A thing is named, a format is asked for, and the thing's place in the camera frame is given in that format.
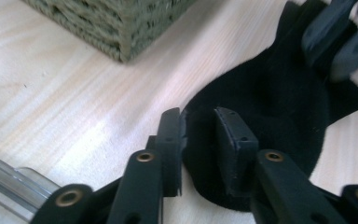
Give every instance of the wooden table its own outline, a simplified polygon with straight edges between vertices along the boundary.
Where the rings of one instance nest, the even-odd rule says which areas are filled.
[[[0,0],[0,159],[60,186],[99,189],[208,82],[273,39],[284,0],[199,0],[130,63],[117,63],[22,1]],[[358,82],[358,71],[353,75]],[[358,112],[328,128],[311,181],[339,194],[358,183]],[[209,203],[184,169],[165,223],[253,223]],[[21,223],[0,209],[0,223]]]

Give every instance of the wicker basket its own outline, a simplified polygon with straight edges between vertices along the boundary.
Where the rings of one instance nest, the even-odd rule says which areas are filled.
[[[126,62],[195,0],[23,0],[110,57]]]

